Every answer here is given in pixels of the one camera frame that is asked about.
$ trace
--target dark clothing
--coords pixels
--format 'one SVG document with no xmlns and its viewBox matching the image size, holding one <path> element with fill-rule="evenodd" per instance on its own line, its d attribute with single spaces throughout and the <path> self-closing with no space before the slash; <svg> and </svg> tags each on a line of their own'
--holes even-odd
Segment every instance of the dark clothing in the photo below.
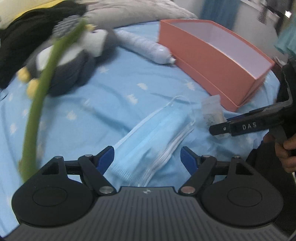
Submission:
<svg viewBox="0 0 296 241">
<path fill-rule="evenodd" d="M 282 194 L 284 207 L 275 225 L 287 235 L 291 235 L 296 230 L 296 184 L 293 175 L 285 172 L 276 157 L 274 142 L 261 144 L 258 149 L 253 150 L 247 163 Z"/>
<path fill-rule="evenodd" d="M 62 1 L 51 8 L 34 9 L 1 30 L 0 88 L 9 85 L 13 75 L 23 67 L 30 54 L 52 34 L 53 27 L 71 15 L 83 15 L 86 6 Z"/>
</svg>

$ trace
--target green stem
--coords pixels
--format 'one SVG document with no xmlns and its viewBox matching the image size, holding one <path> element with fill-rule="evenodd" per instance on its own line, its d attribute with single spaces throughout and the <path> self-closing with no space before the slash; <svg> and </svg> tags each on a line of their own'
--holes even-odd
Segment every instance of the green stem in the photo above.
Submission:
<svg viewBox="0 0 296 241">
<path fill-rule="evenodd" d="M 67 34 L 66 36 L 55 42 L 48 63 L 39 78 L 39 86 L 35 93 L 27 122 L 22 160 L 20 160 L 19 162 L 19 172 L 23 182 L 26 182 L 32 175 L 34 175 L 38 171 L 36 163 L 38 127 L 43 107 L 43 101 L 48 93 L 55 68 L 67 48 L 78 40 L 80 34 L 85 29 L 85 24 L 85 21 L 82 20 L 71 33 Z"/>
</svg>

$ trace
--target round black pad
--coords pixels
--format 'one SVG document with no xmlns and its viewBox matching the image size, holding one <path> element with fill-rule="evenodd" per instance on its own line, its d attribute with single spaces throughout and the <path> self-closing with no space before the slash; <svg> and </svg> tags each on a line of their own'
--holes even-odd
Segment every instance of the round black pad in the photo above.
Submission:
<svg viewBox="0 0 296 241">
<path fill-rule="evenodd" d="M 251 167 L 247 175 L 237 175 L 231 162 L 228 176 L 210 185 L 202 194 L 202 204 L 215 219 L 232 226 L 252 227 L 272 222 L 283 208 L 281 194 Z"/>
<path fill-rule="evenodd" d="M 44 207 L 53 207 L 66 201 L 67 191 L 56 187 L 45 187 L 37 190 L 33 195 L 36 204 Z"/>
<path fill-rule="evenodd" d="M 233 204 L 240 207 L 252 207 L 262 200 L 261 193 L 255 189 L 240 187 L 230 190 L 227 198 Z"/>
<path fill-rule="evenodd" d="M 55 227 L 83 217 L 92 202 L 92 192 L 67 177 L 61 158 L 52 159 L 15 192 L 12 209 L 20 223 Z"/>
</svg>

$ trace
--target metal pin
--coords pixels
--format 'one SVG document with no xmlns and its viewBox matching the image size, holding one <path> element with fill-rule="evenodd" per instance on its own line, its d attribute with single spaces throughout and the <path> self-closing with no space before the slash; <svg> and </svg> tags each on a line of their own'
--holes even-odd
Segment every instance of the metal pin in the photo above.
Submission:
<svg viewBox="0 0 296 241">
<path fill-rule="evenodd" d="M 103 186 L 100 188 L 100 192 L 103 194 L 110 194 L 114 191 L 113 187 L 110 186 Z"/>
<path fill-rule="evenodd" d="M 181 192 L 185 194 L 192 194 L 195 192 L 195 188 L 191 186 L 185 186 L 181 188 Z"/>
</svg>

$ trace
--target blue curtain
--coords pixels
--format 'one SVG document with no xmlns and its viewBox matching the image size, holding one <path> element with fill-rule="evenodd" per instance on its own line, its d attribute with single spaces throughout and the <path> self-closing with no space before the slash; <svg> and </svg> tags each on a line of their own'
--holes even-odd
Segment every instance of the blue curtain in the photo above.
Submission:
<svg viewBox="0 0 296 241">
<path fill-rule="evenodd" d="M 240 0 L 205 0 L 200 19 L 212 20 L 232 30 Z"/>
</svg>

